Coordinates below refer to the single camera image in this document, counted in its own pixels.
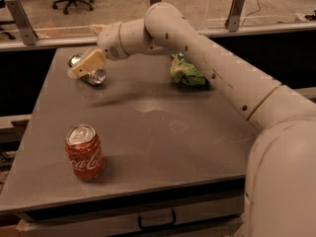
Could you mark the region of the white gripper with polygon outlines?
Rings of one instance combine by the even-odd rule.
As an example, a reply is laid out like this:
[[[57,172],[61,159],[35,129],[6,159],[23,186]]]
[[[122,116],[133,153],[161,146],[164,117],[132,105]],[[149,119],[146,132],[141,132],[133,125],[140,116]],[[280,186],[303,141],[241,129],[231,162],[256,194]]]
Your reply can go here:
[[[110,25],[90,25],[89,29],[98,35],[97,45],[100,49],[85,51],[80,60],[68,69],[67,75],[70,78],[81,78],[102,67],[107,62],[107,58],[110,60],[126,59],[127,54],[121,45],[119,36],[121,25],[122,22]]]

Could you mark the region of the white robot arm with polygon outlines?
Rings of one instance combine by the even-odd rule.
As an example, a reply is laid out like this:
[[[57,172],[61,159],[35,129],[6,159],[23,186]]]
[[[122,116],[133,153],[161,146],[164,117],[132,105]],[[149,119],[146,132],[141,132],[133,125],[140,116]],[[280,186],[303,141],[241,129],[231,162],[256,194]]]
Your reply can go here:
[[[171,4],[152,5],[127,23],[96,25],[97,49],[68,75],[108,60],[181,52],[259,131],[249,154],[245,237],[316,237],[316,104],[199,34]]]

